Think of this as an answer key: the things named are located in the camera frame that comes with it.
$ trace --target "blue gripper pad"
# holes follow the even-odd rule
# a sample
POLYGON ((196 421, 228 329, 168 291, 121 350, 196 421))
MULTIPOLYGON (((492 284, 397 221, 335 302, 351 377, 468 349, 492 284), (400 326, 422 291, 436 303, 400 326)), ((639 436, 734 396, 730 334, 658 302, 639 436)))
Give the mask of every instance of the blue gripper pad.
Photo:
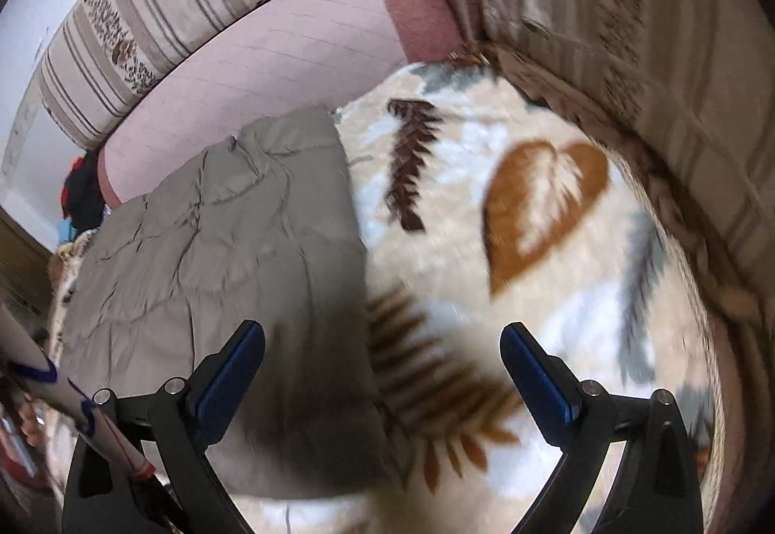
POLYGON ((221 441, 266 351, 264 329, 245 320, 215 355, 208 355, 189 379, 188 412, 199 449, 221 441))
POLYGON ((544 440, 563 450, 570 446, 582 406, 578 379, 518 322, 501 333, 501 359, 544 440))

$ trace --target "white wall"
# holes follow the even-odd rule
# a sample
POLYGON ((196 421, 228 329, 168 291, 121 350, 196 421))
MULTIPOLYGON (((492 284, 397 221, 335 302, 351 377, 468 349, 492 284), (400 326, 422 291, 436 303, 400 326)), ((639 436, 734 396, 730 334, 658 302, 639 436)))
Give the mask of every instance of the white wall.
MULTIPOLYGON (((40 55, 77 0, 9 0, 0 12, 0 156, 40 55)), ((52 249, 61 219, 59 194, 78 149, 41 111, 19 157, 5 210, 52 249)))

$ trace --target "gray folded blanket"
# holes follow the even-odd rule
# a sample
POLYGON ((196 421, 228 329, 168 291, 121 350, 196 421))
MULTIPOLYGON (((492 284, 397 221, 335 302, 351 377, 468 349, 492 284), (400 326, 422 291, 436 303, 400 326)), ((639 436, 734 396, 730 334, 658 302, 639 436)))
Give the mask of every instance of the gray folded blanket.
POLYGON ((266 359, 208 457, 228 490, 347 493, 383 474, 363 317, 365 249, 323 107, 259 119, 116 210, 87 253, 62 368, 94 393, 156 391, 244 319, 266 359))

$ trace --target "pink sofa cushion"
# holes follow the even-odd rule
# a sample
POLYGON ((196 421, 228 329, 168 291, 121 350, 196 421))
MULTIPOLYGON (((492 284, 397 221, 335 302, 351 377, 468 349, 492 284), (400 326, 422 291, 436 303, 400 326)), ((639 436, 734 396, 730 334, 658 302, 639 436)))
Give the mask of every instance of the pink sofa cushion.
POLYGON ((100 155, 111 207, 153 190, 257 117, 335 109, 394 70, 462 45, 444 0, 273 0, 196 51, 134 109, 100 155))

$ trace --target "silver screw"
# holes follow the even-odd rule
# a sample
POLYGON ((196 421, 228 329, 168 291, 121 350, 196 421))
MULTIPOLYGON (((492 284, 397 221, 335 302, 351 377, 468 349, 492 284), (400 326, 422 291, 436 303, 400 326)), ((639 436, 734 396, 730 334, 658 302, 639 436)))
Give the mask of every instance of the silver screw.
POLYGON ((660 401, 662 405, 671 405, 673 403, 673 397, 667 390, 657 390, 656 400, 660 401))
POLYGON ((182 391, 184 387, 186 387, 186 382, 179 377, 175 377, 168 380, 167 383, 164 383, 164 391, 168 394, 177 394, 182 391))
POLYGON ((104 405, 110 401, 110 390, 106 387, 102 388, 94 395, 94 397, 92 397, 92 401, 94 401, 97 405, 104 405))
POLYGON ((603 387, 597 381, 584 381, 581 383, 581 389, 590 396, 600 396, 603 393, 603 387))

